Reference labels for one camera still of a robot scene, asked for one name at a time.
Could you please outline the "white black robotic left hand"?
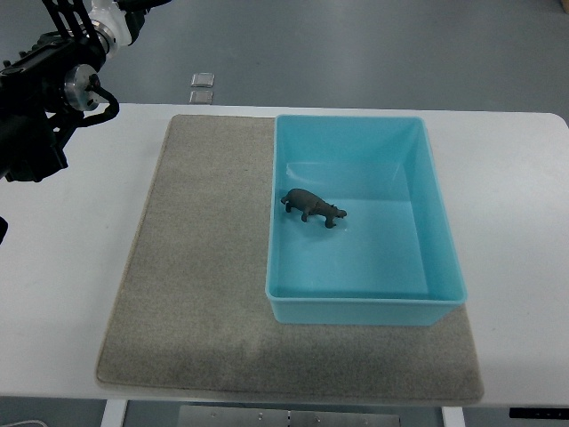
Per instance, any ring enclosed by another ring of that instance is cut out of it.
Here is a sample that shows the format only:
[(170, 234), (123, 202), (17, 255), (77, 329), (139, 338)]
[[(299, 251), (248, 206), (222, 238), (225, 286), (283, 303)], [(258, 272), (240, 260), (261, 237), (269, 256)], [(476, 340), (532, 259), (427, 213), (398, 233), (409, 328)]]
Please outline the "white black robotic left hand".
[(92, 1), (88, 16), (110, 52), (133, 44), (150, 10), (169, 3), (169, 0)]

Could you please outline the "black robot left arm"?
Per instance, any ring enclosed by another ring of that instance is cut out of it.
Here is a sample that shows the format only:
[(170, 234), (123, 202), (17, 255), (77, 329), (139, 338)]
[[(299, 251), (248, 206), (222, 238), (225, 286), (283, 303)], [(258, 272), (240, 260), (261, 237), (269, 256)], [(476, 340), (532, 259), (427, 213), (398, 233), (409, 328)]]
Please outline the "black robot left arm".
[(74, 131), (115, 118), (119, 103), (97, 73), (106, 52), (91, 29), (46, 33), (1, 70), (1, 177), (43, 179), (68, 167)]

